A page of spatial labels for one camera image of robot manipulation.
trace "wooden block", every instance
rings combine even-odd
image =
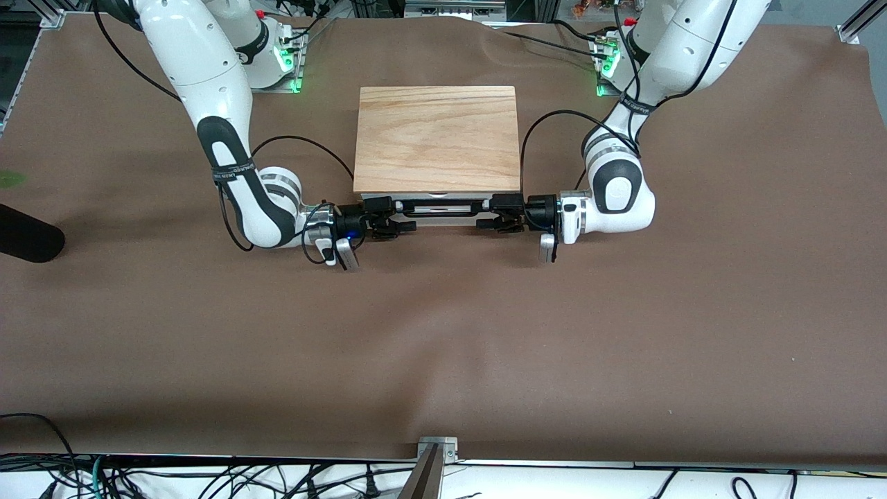
[[[518,192],[514,87],[362,88],[354,167],[359,194]]]

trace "brown table mat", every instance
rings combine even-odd
[[[521,134],[613,104],[582,56],[456,19],[337,20],[308,61],[302,93],[255,96],[254,144],[301,134],[352,162],[361,86],[514,85]],[[573,186],[588,130],[534,132],[528,194]],[[69,240],[47,265],[0,258],[0,406],[79,452],[406,457],[453,435],[468,458],[887,463],[885,138],[863,48],[762,26],[641,134],[649,229],[541,267],[538,234],[424,228],[345,274],[238,251],[184,110],[71,15],[0,140],[28,177],[0,201]],[[355,200],[308,145],[257,161],[308,202]],[[4,423],[0,452],[26,450],[60,447]]]

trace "metal bracket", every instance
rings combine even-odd
[[[422,437],[419,461],[397,499],[440,499],[444,465],[456,461],[456,445],[456,437]]]
[[[835,27],[838,38],[845,44],[859,45],[858,37],[862,30],[871,26],[872,22],[878,19],[885,10],[887,10],[887,0],[866,0],[866,2],[856,11],[844,24]]]
[[[841,31],[841,28],[842,28],[842,27],[843,27],[843,25],[840,25],[840,24],[837,25],[837,26],[835,26],[835,32],[837,33],[837,37],[838,37],[842,42],[844,42],[845,44],[848,44],[848,45],[859,45],[859,44],[860,44],[860,38],[859,38],[858,36],[853,36],[852,38],[844,39],[844,32]]]
[[[42,17],[40,21],[40,29],[53,30],[61,28],[62,23],[65,22],[65,16],[67,15],[64,10],[53,8],[50,8],[47,12],[38,11],[38,13],[40,14],[40,17]]]
[[[416,457],[421,459],[422,453],[434,444],[440,444],[443,448],[444,464],[453,464],[459,460],[459,439],[456,437],[422,437],[419,439]]]

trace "green object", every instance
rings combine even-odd
[[[0,189],[15,187],[24,181],[25,176],[21,173],[9,170],[0,170]]]

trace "black handle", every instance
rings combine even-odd
[[[65,247],[65,233],[56,226],[0,204],[0,253],[41,264]]]

